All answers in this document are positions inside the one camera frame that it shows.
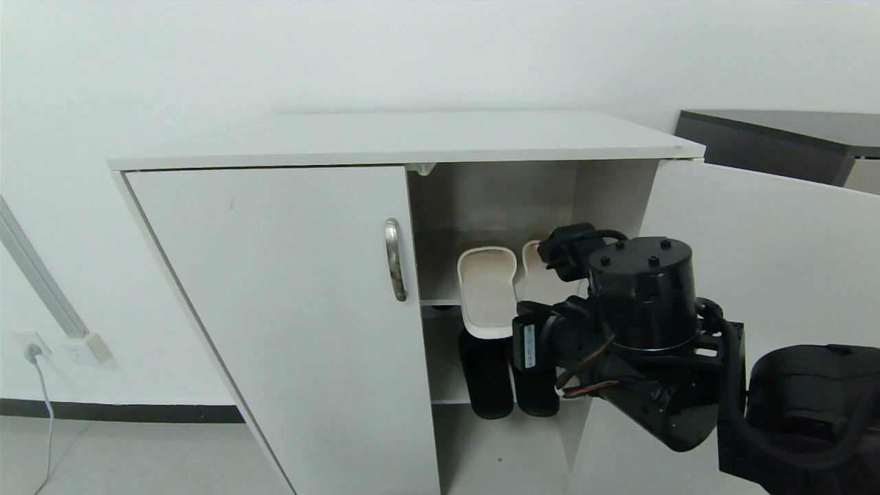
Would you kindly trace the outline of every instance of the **wall trim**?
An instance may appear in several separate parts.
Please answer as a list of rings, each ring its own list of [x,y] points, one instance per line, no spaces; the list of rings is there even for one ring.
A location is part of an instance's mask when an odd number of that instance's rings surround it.
[[[52,403],[58,419],[131,423],[244,423],[234,405]],[[49,417],[46,403],[0,399],[0,416]]]

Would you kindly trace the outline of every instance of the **plug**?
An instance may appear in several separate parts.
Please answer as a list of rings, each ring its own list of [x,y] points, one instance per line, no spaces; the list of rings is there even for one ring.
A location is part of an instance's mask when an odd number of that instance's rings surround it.
[[[43,350],[37,344],[28,344],[25,347],[25,359],[27,359],[32,365],[37,364],[37,356],[43,353]]]

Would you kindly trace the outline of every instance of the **white slipper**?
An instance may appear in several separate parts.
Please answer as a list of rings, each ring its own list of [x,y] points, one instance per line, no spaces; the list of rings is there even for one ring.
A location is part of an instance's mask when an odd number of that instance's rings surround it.
[[[523,246],[523,283],[517,293],[519,300],[531,300],[553,305],[576,296],[581,289],[581,281],[562,282],[554,270],[548,270],[538,254],[540,240],[530,240]]]
[[[468,333],[483,339],[513,335],[511,321],[517,317],[517,294],[513,289],[516,274],[517,256],[506,247],[476,247],[458,258],[461,316]]]

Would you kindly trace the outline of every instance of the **metal handle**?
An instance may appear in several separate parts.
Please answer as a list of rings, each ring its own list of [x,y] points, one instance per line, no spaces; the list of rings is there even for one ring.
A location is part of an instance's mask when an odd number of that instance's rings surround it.
[[[396,218],[385,222],[385,252],[388,254],[388,272],[391,274],[391,287],[398,301],[407,300],[407,290],[403,287],[403,272],[400,271],[400,225]]]

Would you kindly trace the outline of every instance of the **wall socket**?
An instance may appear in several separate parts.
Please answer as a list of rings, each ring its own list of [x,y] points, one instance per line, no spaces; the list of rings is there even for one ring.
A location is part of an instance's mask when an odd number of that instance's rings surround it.
[[[37,332],[12,332],[12,336],[15,337],[15,341],[18,342],[22,351],[27,349],[28,345],[34,344],[43,350],[44,356],[52,355],[52,351],[49,350],[46,343],[43,342],[43,339],[40,338],[40,334]]]
[[[98,334],[87,334],[82,338],[67,338],[61,341],[61,348],[71,361],[78,365],[100,366],[112,357],[110,350]]]

